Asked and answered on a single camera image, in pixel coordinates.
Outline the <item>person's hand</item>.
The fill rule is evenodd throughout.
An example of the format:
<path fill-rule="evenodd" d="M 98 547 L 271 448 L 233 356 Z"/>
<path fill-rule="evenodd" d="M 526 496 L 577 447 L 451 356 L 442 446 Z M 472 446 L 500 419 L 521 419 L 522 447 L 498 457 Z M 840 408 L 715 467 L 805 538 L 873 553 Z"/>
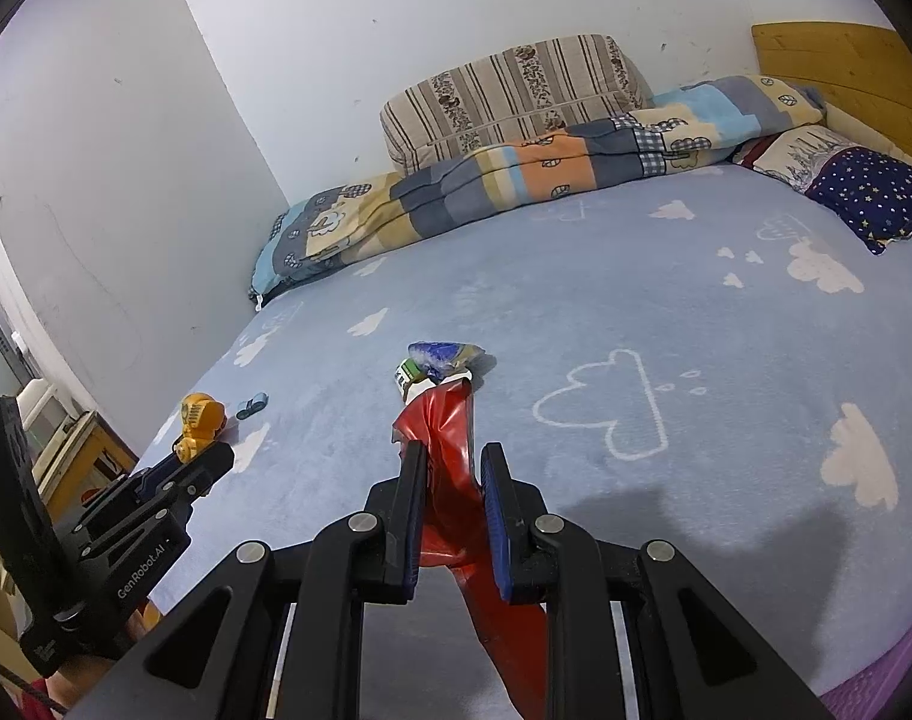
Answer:
<path fill-rule="evenodd" d="M 142 603 L 125 623 L 124 642 L 134 645 L 159 622 L 161 613 L 152 600 Z M 56 704 L 72 709 L 108 673 L 115 662 L 101 656 L 81 655 L 46 679 L 46 692 Z"/>

